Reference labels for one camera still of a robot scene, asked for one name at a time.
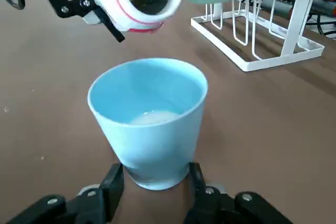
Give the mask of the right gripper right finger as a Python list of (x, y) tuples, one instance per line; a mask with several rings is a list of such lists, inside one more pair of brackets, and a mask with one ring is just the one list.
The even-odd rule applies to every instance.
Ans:
[(261, 195), (243, 191), (234, 198), (205, 183), (199, 163), (189, 163), (193, 205), (184, 223), (286, 223), (286, 216)]

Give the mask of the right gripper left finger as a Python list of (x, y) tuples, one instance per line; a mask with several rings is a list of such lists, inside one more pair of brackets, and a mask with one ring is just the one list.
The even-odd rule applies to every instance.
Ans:
[(61, 195), (42, 197), (8, 223), (109, 223), (124, 190), (123, 166), (112, 164), (103, 181), (72, 200)]

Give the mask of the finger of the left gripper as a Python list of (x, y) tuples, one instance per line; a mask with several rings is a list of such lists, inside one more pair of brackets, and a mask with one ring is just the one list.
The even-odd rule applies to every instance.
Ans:
[(98, 6), (94, 0), (49, 0), (49, 3), (60, 18), (72, 16), (83, 18), (86, 14), (93, 12), (118, 42), (125, 40), (125, 37), (116, 29), (106, 11)]

